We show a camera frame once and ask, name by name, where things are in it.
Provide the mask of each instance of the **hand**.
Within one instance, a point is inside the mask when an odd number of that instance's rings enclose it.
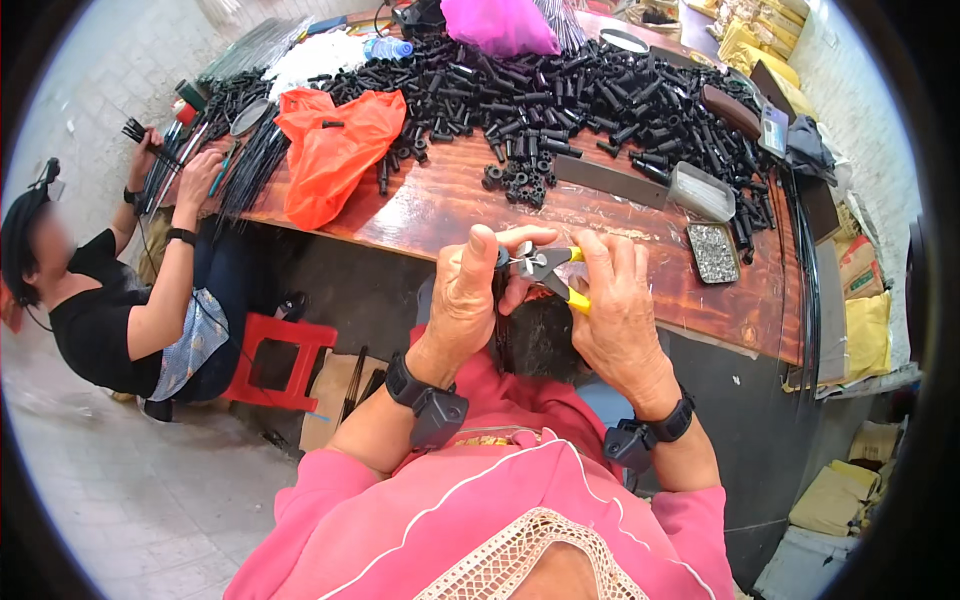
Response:
[[[189,209],[196,217],[196,214],[200,212],[200,207],[206,201],[206,196],[210,192],[213,181],[224,170],[221,164],[223,160],[224,154],[221,151],[210,148],[194,156],[183,167],[180,177],[180,191],[177,193],[177,208],[182,206]]]
[[[410,374],[423,383],[448,388],[461,365],[485,346],[493,333],[491,286],[498,246],[513,254],[521,242],[529,240],[540,246],[555,239],[557,231],[553,229],[526,226],[493,233],[486,226],[474,225],[465,245],[441,249],[430,321],[423,337],[407,353]],[[502,302],[501,309],[513,310],[522,300],[521,296],[516,305]]]
[[[130,165],[130,180],[127,186],[131,192],[138,192],[143,189],[143,179],[150,173],[150,168],[154,166],[156,156],[150,152],[148,146],[163,146],[163,136],[153,125],[144,128],[147,130],[143,134],[143,139],[133,151],[133,160]]]
[[[573,240],[584,253],[589,285],[571,287],[590,298],[590,314],[571,307],[573,346],[604,381],[634,405],[640,420],[666,419],[680,400],[673,365],[660,348],[654,299],[647,286],[647,249],[618,235],[582,229]]]

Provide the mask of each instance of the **water bottle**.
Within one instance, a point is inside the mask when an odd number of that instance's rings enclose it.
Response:
[[[414,45],[396,37],[374,37],[363,45],[363,54],[370,59],[400,60],[414,52]]]

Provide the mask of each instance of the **red plastic stool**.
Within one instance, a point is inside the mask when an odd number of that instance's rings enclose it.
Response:
[[[297,361],[290,373],[287,387],[282,392],[261,390],[250,383],[251,361],[256,356],[256,349],[260,346],[260,342],[268,339],[299,346]],[[320,348],[333,348],[336,343],[337,330],[333,327],[310,323],[289,323],[273,317],[248,313],[247,328],[243,338],[243,350],[247,356],[240,357],[237,371],[233,374],[233,380],[224,392],[224,397],[249,404],[313,411],[317,408],[317,399],[304,395],[310,392],[306,389],[310,383],[310,371],[317,360]]]

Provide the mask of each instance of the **pink shirt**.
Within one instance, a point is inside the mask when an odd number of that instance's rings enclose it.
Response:
[[[477,429],[513,444],[448,445],[379,483],[345,454],[310,452],[297,485],[276,495],[275,530],[225,599],[411,598],[538,506],[593,529],[650,598],[733,598],[722,487],[661,492],[652,503],[633,496],[572,387],[501,377],[481,353],[458,373],[457,391],[470,408],[451,444]]]

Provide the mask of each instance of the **concrete wall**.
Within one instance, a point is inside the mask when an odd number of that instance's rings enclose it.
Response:
[[[853,168],[852,189],[878,242],[884,277],[893,284],[892,365],[905,364],[903,281],[908,224],[921,212],[909,132],[870,50],[830,0],[808,0],[810,15],[789,64],[801,90]]]

